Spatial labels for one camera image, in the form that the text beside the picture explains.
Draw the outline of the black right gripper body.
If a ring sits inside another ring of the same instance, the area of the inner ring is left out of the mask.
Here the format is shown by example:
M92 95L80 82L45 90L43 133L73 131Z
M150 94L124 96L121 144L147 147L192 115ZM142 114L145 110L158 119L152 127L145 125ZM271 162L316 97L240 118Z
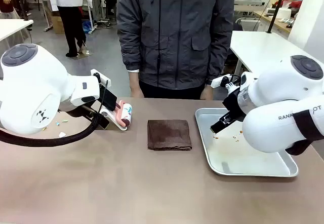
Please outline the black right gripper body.
M223 105L228 110L228 112L233 113L236 121L243 121L246 114L241 110L238 104L238 94L239 88L231 92L223 101Z

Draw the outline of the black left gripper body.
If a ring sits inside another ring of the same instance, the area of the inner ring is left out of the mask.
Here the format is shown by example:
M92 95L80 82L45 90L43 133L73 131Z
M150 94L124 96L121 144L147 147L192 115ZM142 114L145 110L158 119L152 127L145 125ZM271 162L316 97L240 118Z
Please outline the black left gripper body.
M99 102L109 111L116 109L117 97L106 88L100 88Z

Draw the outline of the person's left hand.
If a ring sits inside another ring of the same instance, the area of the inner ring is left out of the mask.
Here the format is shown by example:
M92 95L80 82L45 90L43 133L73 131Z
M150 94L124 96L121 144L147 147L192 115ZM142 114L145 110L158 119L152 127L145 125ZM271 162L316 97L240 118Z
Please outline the person's left hand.
M213 100L214 89L210 85L205 85L200 95L200 100Z

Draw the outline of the person's right hand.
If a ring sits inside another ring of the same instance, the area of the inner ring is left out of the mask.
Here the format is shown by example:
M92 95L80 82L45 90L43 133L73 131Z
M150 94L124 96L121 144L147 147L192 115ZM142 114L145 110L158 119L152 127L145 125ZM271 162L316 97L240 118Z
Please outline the person's right hand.
M143 92L139 85L139 75L137 72L128 72L131 96L134 98L144 98Z

